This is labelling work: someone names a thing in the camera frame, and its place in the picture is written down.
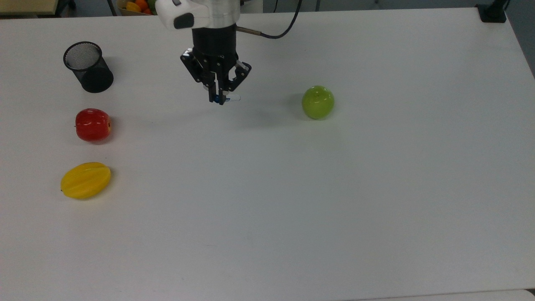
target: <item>table surface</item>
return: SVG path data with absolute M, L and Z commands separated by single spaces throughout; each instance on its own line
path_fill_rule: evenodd
M 535 301 L 535 296 L 526 290 L 473 292 L 468 294 L 447 294 L 389 298 L 388 301 Z
M 55 14 L 58 0 L 0 0 L 0 14 Z
M 242 15 L 270 34 L 292 14 Z M 82 90 L 88 40 L 115 76 Z M 2 300 L 348 300 L 535 283 L 535 80 L 477 9 L 303 13 L 219 106 L 157 17 L 0 20 Z M 332 114 L 301 96 L 330 88 Z M 106 111 L 111 139 L 74 117 Z M 77 201 L 65 172 L 110 185 Z

